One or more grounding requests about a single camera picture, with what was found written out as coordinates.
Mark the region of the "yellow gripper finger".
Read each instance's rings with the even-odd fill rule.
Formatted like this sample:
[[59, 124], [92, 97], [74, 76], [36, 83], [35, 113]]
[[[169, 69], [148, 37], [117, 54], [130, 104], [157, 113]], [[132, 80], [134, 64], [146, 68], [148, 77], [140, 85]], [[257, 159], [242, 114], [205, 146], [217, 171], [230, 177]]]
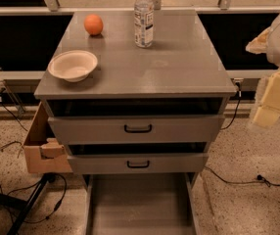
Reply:
[[280, 118], [280, 70], [259, 81], [252, 125], [269, 128]]
[[267, 49], [268, 35], [269, 27], [247, 44], [246, 51], [253, 54], [265, 53]]

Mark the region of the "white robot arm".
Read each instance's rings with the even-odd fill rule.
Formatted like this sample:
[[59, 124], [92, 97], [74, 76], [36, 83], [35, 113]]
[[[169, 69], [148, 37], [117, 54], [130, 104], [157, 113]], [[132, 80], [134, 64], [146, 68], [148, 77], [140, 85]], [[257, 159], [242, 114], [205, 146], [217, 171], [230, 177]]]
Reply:
[[246, 51], [264, 53], [267, 61], [278, 68], [272, 75], [259, 80], [250, 112], [250, 129], [268, 129], [280, 118], [280, 14], [246, 46]]

